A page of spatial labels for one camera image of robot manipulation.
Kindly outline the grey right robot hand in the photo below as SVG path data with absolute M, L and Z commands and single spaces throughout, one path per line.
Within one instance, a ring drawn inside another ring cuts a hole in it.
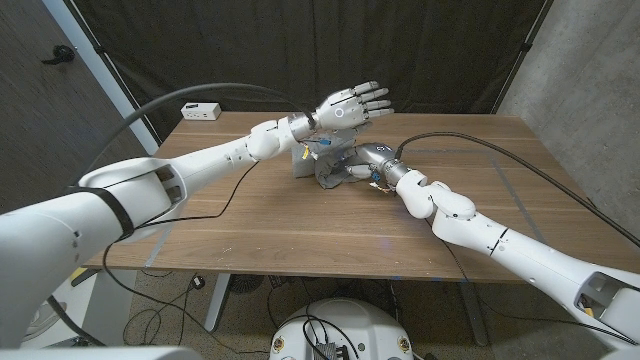
M 396 151 L 383 143 L 364 143 L 347 149 L 342 160 L 347 173 L 372 179 L 381 187 L 394 188 L 411 169 L 396 158 Z

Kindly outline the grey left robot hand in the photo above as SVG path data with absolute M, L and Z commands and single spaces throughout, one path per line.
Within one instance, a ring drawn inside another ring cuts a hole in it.
M 355 128 L 373 118 L 394 112 L 391 101 L 384 99 L 389 90 L 376 81 L 368 81 L 329 95 L 313 112 L 294 117 L 289 130 L 295 140 L 307 138 L 317 131 Z

